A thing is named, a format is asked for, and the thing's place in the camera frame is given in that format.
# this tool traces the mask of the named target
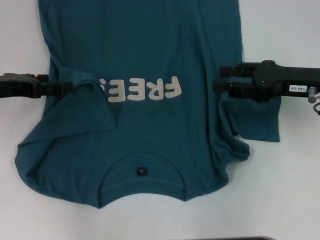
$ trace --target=white background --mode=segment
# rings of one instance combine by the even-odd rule
[[[320,68],[318,0],[241,0],[247,62]],[[0,0],[0,74],[46,74],[36,0]],[[17,145],[45,99],[0,99],[0,240],[156,240],[268,236],[320,239],[320,116],[307,99],[282,98],[281,143],[248,141],[230,183],[188,202],[138,194],[102,209],[29,189],[14,165]]]

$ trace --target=black clamp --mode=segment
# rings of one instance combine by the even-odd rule
[[[41,96],[64,96],[73,90],[71,81],[49,83],[47,74],[5,73],[0,76],[0,98],[26,97],[38,99]]]
[[[320,68],[279,66],[272,60],[239,62],[235,67],[221,66],[213,83],[216,93],[227,91],[231,98],[254,99],[266,103],[280,96],[309,98],[309,89],[320,90]],[[250,78],[243,82],[231,77]]]

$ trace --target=wrinkled fabric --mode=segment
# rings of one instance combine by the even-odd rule
[[[213,93],[242,60],[237,0],[38,0],[51,60],[42,120],[15,164],[33,190],[102,208],[137,193],[187,201],[246,160],[234,136],[279,141],[280,99]]]

